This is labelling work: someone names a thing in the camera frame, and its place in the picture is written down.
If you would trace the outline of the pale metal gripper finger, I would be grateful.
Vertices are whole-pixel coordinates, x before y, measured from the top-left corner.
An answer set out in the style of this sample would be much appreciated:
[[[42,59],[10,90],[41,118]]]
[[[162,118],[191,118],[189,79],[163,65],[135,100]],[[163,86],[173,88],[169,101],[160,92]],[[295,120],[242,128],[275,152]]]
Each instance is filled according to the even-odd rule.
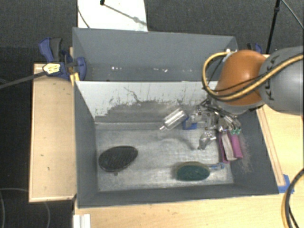
[[[204,131],[199,138],[199,150],[204,150],[214,140],[216,140],[216,134],[214,131]]]

